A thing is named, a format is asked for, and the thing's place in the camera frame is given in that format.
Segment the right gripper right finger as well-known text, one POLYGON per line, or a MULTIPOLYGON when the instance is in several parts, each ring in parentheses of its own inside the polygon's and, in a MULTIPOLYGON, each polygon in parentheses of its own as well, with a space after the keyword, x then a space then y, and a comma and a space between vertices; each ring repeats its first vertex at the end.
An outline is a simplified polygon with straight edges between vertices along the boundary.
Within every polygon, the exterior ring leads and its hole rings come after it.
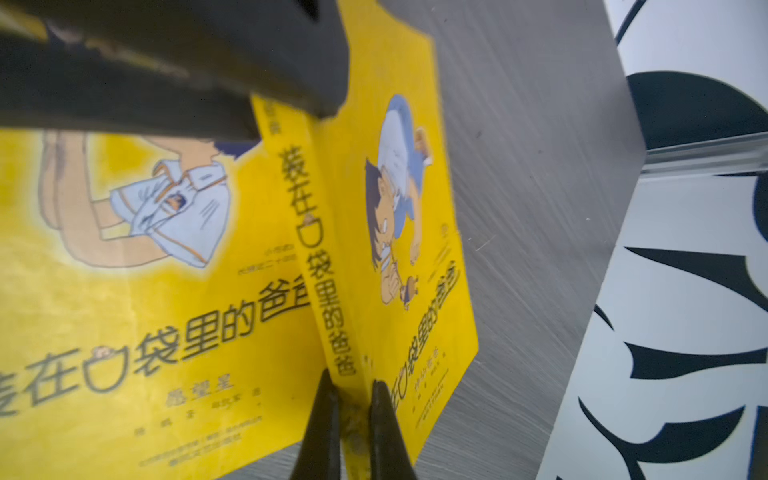
POLYGON ((369 410, 372 480, 417 480, 385 382, 375 380, 369 410))

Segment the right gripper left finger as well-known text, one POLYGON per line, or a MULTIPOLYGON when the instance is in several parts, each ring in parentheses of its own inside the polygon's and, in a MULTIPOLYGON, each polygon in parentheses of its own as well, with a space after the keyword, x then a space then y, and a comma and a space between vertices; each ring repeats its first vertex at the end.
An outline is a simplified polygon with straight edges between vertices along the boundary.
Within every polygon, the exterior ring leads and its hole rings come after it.
POLYGON ((341 478, 340 410, 338 389, 324 370, 290 480, 341 478))

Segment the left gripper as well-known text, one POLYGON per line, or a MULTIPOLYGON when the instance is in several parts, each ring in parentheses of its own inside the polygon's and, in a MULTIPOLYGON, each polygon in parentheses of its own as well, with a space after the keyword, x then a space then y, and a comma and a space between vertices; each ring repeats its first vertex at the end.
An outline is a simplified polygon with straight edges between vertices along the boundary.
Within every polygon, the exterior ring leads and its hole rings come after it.
POLYGON ((346 100, 335 1, 5 1, 1 123, 256 140, 258 94, 324 118, 346 100))

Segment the yellow book with figure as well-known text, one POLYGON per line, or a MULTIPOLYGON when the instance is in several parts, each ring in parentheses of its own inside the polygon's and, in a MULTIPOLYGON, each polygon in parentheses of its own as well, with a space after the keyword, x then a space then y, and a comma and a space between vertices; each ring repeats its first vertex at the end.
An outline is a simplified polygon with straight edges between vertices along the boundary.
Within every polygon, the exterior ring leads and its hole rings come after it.
POLYGON ((369 479, 383 383, 413 464, 478 351, 433 40, 376 1, 339 5, 347 97, 319 119, 255 97, 341 396, 347 475, 369 479))

